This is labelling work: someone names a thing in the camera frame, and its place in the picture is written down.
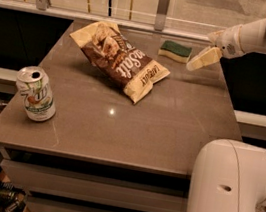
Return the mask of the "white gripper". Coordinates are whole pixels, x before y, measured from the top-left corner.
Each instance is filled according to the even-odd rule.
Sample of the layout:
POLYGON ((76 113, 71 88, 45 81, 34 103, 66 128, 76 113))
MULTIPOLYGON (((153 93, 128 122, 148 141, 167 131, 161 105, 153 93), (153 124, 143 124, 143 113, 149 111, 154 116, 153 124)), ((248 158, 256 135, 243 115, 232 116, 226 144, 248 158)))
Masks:
POLYGON ((187 62, 187 69, 194 71, 211 64, 213 65, 219 62, 222 56, 227 59, 233 59, 245 55, 240 42, 242 27, 239 24, 225 30, 208 33, 208 40, 215 47, 206 47, 200 51, 199 54, 187 62))

